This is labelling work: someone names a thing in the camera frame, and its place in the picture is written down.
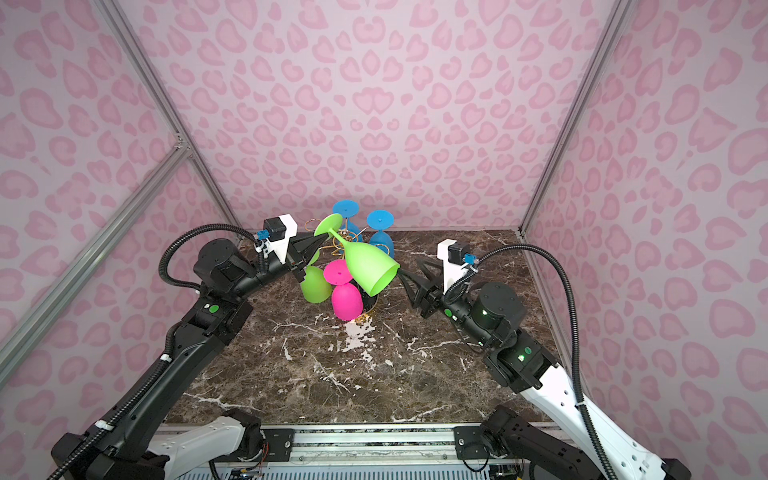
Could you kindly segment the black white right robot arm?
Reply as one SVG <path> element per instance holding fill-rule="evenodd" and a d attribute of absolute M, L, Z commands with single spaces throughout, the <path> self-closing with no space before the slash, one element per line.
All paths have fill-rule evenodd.
<path fill-rule="evenodd" d="M 555 356 L 522 326 L 525 307 L 509 286 L 484 282 L 476 295 L 450 300 L 437 263 L 420 274 L 398 274 L 413 308 L 423 317 L 440 313 L 479 345 L 483 363 L 502 387 L 543 411 L 567 435 L 554 435 L 499 406 L 482 422 L 480 443 L 488 455 L 514 455 L 558 479 L 689 479 L 675 458 L 662 458 L 631 438 L 577 389 Z"/>

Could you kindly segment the magenta wine glass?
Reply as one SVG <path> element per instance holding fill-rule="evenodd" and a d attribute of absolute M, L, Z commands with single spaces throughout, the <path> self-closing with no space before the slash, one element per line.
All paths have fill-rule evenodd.
<path fill-rule="evenodd" d="M 343 259 L 330 262 L 324 269 L 324 279 L 332 286 L 331 304 L 335 315 L 348 322 L 358 318 L 364 309 L 362 296 Z"/>

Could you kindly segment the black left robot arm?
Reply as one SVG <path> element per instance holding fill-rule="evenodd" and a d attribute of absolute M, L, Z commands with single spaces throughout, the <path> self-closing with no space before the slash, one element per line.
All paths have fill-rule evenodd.
<path fill-rule="evenodd" d="M 179 280 L 169 273 L 174 254 L 203 233 L 225 231 L 251 241 L 258 258 L 248 260 L 227 238 L 205 244 L 194 272 L 198 282 Z M 84 433 L 64 434 L 51 456 L 53 479 L 173 479 L 206 460 L 239 453 L 253 457 L 262 439 L 258 420 L 237 413 L 225 422 L 232 437 L 218 447 L 207 445 L 183 453 L 153 450 L 151 441 L 167 414 L 198 374 L 238 335 L 253 311 L 248 298 L 287 273 L 302 278 L 325 235 L 283 235 L 284 257 L 268 249 L 241 227 L 214 223 L 196 227 L 174 240 L 161 256 L 158 274 L 165 283 L 196 290 L 198 299 L 166 333 L 163 350 L 130 390 Z"/>

